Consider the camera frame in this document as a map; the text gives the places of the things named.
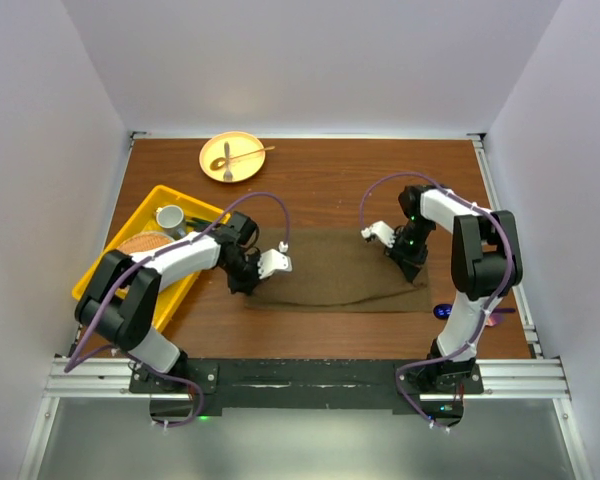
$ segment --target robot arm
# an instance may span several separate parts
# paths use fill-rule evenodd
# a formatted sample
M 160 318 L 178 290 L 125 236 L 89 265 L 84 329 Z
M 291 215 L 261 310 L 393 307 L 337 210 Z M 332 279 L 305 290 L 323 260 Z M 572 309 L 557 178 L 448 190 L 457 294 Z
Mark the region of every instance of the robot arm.
M 442 333 L 433 342 L 430 357 L 444 357 L 463 347 L 472 337 L 485 300 L 494 292 L 504 276 L 506 257 L 500 237 L 489 221 L 478 212 L 449 198 L 432 186 L 411 186 L 399 195 L 400 206 L 409 219 L 405 226 L 392 229 L 376 222 L 362 231 L 368 241 L 378 239 L 385 253 L 398 264 L 405 278 L 412 282 L 422 269 L 428 250 L 429 233 L 442 226 L 453 234 L 451 276 L 457 289 L 451 316 Z M 522 263 L 513 214 L 489 211 L 507 234 L 514 260 L 514 273 L 493 308 L 513 285 L 522 279 Z M 485 251 L 485 245 L 495 250 Z M 478 339 L 452 362 L 475 361 Z
M 277 250 L 247 251 L 245 243 L 255 228 L 249 217 L 236 212 L 226 225 L 218 225 L 194 243 L 191 240 L 200 234 L 192 232 L 159 256 L 156 252 L 165 247 L 132 255 L 108 252 L 78 302 L 76 320 L 89 325 L 114 282 L 134 264 L 150 257 L 130 278 L 126 296 L 116 295 L 107 305 L 96 332 L 160 373 L 186 376 L 187 355 L 151 325 L 158 294 L 187 275 L 216 266 L 227 273 L 232 293 L 245 294 L 275 272 L 291 271 L 290 259 Z

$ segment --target yellow bin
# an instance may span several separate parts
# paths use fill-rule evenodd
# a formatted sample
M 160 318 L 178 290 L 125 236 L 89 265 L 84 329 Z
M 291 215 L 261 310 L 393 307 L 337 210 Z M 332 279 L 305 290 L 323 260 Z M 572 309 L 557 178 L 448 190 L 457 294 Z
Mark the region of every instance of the yellow bin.
M 113 237 L 113 240 L 109 242 L 104 251 L 98 257 L 98 260 L 91 265 L 91 268 L 84 274 L 80 281 L 73 287 L 71 294 L 76 300 L 80 300 L 84 293 L 91 276 L 95 271 L 96 267 L 100 263 L 102 256 L 111 250 L 115 250 L 122 242 L 126 239 L 136 235 L 140 232 L 145 231 L 160 231 L 160 227 L 155 221 L 155 211 L 166 205 L 178 205 L 187 217 L 199 217 L 204 220 L 215 220 L 220 216 L 222 210 L 213 207 L 207 203 L 201 202 L 193 197 L 180 193 L 164 185 L 158 185 L 151 193 L 147 195 L 147 198 L 140 204 L 140 206 L 133 212 L 133 215 L 127 220 L 127 223 L 120 229 L 120 231 Z M 173 313 L 182 303 L 185 295 L 200 275 L 200 272 L 196 272 L 182 280 L 170 285 L 158 295 L 158 301 L 156 303 L 156 309 L 153 313 L 153 326 L 159 332 L 162 332 L 167 326 Z

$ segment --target wooden table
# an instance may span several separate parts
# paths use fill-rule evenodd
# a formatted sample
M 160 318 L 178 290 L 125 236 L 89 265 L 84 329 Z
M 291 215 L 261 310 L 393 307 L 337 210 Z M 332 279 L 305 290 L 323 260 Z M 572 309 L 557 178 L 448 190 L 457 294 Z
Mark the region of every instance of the wooden table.
M 267 139 L 275 145 L 252 179 L 221 184 L 198 166 L 205 140 L 138 140 L 133 147 L 116 205 L 109 238 L 157 184 L 164 184 L 225 207 L 255 191 L 283 198 L 293 227 L 356 226 L 366 188 L 385 175 L 406 170 L 426 173 L 480 205 L 488 200 L 470 141 Z M 366 223 L 405 223 L 397 202 L 408 182 L 393 180 L 377 189 L 366 206 Z M 270 199 L 241 206 L 261 226 L 282 226 Z M 432 298 L 452 303 L 451 235 L 439 228 L 429 241 Z M 502 306 L 515 306 L 513 295 Z M 164 331 L 190 356 L 287 358 L 423 358 L 444 323 L 431 313 L 300 313 L 248 310 L 241 295 L 230 295 L 220 269 L 203 272 Z M 517 314 L 488 328 L 481 358 L 528 358 Z

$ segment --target wooden spoon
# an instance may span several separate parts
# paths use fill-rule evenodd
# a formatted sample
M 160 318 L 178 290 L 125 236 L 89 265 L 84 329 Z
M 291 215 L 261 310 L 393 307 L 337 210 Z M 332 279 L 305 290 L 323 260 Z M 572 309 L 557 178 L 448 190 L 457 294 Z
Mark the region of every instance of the wooden spoon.
M 271 147 L 259 148 L 258 150 L 254 150 L 253 152 L 241 153 L 240 155 L 236 155 L 235 157 L 229 157 L 229 160 L 231 160 L 231 163 L 233 163 L 233 161 L 236 160 L 237 158 L 242 158 L 242 157 L 246 157 L 248 155 L 253 155 L 254 153 L 269 152 L 269 151 L 273 150 L 274 148 L 276 148 L 276 147 L 271 146 Z M 227 159 L 225 157 L 218 157 L 213 162 L 211 162 L 210 168 L 211 168 L 211 170 L 220 170 L 222 167 L 224 167 L 225 163 L 227 163 Z

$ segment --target white wall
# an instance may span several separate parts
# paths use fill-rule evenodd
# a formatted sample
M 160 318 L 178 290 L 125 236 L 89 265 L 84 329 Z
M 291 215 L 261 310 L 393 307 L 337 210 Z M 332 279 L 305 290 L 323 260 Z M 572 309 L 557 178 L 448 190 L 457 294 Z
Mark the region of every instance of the white wall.
M 600 0 L 564 0 L 487 135 L 540 340 L 600 478 Z
M 60 1 L 0 1 L 0 479 L 75 333 L 70 289 L 102 246 L 124 137 Z
M 484 132 L 559 0 L 64 0 L 129 129 Z

